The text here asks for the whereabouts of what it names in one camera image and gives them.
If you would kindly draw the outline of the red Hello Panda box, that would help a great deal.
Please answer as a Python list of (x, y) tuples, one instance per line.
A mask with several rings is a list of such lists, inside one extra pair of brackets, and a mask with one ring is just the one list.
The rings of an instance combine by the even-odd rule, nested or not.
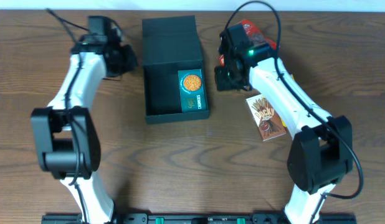
[(221, 66), (225, 65), (225, 63), (224, 63), (224, 55), (218, 56), (218, 60), (219, 60), (219, 63), (220, 63)]

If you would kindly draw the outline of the teal Chunkies cookie box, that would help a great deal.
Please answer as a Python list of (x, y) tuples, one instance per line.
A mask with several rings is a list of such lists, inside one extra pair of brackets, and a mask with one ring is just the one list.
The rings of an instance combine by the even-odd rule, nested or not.
[(179, 92), (183, 113), (207, 109), (201, 69), (179, 70)]

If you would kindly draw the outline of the black storage box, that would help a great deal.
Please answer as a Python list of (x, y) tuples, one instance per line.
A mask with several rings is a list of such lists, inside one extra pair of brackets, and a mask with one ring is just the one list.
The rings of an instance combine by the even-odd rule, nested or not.
[[(143, 71), (148, 124), (207, 119), (204, 57), (194, 16), (143, 19)], [(179, 70), (201, 69), (207, 109), (183, 113)]]

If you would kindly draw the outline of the brown Pocky box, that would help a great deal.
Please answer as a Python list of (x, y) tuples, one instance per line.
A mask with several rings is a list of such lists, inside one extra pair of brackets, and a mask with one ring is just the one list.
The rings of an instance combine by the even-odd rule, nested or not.
[(256, 95), (245, 100), (263, 141), (287, 133), (282, 119), (274, 107), (263, 95)]

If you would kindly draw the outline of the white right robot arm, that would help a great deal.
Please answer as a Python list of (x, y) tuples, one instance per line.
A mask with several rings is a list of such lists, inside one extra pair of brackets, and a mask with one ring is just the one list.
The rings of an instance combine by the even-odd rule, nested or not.
[(287, 169), (294, 183), (283, 212), (289, 223), (355, 223), (351, 215), (322, 215), (332, 190), (353, 168), (352, 127), (318, 106), (291, 78), (276, 50), (248, 40), (223, 40), (224, 64), (215, 68), (218, 90), (258, 90), (284, 120), (292, 137)]

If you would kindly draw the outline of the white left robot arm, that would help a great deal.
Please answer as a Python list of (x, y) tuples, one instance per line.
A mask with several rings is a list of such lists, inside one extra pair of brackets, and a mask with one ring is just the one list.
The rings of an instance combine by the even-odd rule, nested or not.
[(31, 114), (38, 163), (66, 186), (81, 212), (81, 223), (111, 223), (115, 204), (98, 168), (101, 147), (90, 116), (102, 80), (123, 75), (137, 65), (122, 36), (83, 35), (71, 50), (70, 67), (54, 99)]

